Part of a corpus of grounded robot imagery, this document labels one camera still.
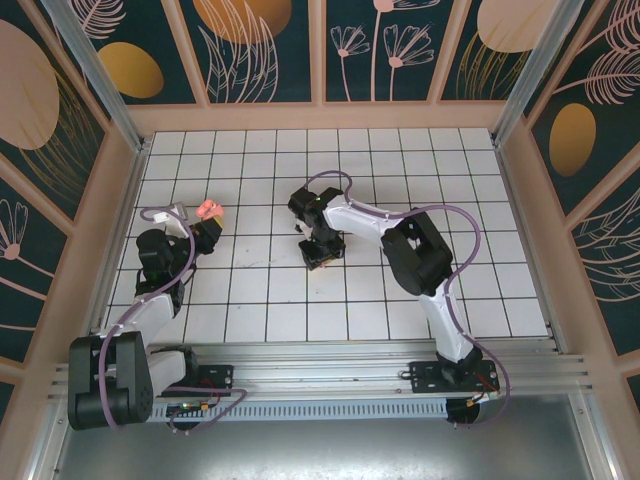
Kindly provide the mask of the pink earbud charging case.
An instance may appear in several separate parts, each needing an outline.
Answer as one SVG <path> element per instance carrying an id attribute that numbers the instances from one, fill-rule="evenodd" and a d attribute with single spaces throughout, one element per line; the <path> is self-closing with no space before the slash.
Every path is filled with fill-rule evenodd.
<path id="1" fill-rule="evenodd" d="M 196 216 L 202 221 L 209 219 L 223 219 L 224 208 L 214 202 L 213 200 L 206 199 L 196 210 Z"/>

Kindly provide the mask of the grey metal sheet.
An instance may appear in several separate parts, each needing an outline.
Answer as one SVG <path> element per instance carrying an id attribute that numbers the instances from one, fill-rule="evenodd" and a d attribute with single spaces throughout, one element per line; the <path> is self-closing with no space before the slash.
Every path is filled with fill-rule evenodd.
<path id="1" fill-rule="evenodd" d="M 453 429 L 436 420 L 162 425 L 71 434 L 56 480 L 592 480 L 564 416 Z"/>

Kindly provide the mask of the aluminium side rail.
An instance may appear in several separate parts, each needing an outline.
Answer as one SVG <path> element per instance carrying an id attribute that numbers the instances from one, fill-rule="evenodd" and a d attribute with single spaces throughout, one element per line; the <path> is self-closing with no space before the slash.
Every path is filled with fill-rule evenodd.
<path id="1" fill-rule="evenodd" d="M 111 148 L 92 173 L 79 224 L 62 265 L 61 282 L 39 333 L 35 371 L 24 381 L 33 423 L 28 455 L 15 480 L 54 480 L 68 429 L 65 365 L 73 340 L 101 329 L 107 296 L 133 215 L 148 151 Z"/>
<path id="2" fill-rule="evenodd" d="M 524 204 L 516 190 L 516 183 L 506 156 L 500 149 L 496 150 L 496 155 L 509 200 L 515 209 L 514 217 L 523 241 L 527 262 L 532 271 L 533 283 L 541 303 L 545 323 L 551 332 L 551 338 L 556 344 L 559 355 L 567 357 L 569 346 L 553 306 L 551 292 L 545 284 L 544 272 L 534 249 L 532 231 L 526 219 Z M 591 478 L 593 480 L 624 480 L 624 469 L 621 467 L 612 438 L 605 425 L 604 416 L 595 398 L 593 384 L 581 386 L 577 380 L 570 381 L 569 390 L 565 395 L 568 398 L 571 417 Z"/>

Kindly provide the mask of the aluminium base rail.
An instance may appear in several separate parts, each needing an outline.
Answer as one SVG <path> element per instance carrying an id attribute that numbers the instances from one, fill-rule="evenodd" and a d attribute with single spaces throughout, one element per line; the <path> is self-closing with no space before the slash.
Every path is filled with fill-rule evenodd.
<path id="1" fill-rule="evenodd" d="M 484 339 L 503 363 L 502 382 L 516 396 L 588 392 L 593 387 L 580 355 L 562 354 L 552 339 Z M 202 364 L 230 364 L 233 385 L 252 400 L 406 398 L 401 379 L 413 361 L 432 360 L 432 340 L 261 342 L 199 345 Z"/>

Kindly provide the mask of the aluminium frame post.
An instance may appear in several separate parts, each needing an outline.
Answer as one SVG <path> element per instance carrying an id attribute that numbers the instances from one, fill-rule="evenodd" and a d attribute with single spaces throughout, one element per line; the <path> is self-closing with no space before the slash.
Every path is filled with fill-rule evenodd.
<path id="1" fill-rule="evenodd" d="M 585 1 L 559 0 L 552 10 L 550 19 L 544 24 L 544 29 L 491 131 L 492 143 L 496 150 L 506 144 L 536 88 L 551 70 L 551 65 L 571 29 L 576 24 L 580 24 L 578 19 L 584 9 Z"/>
<path id="2" fill-rule="evenodd" d="M 71 6 L 66 0 L 41 0 L 41 3 L 129 146 L 136 153 L 142 152 L 148 143 L 136 127 L 124 100 L 111 81 L 89 37 L 83 32 Z"/>

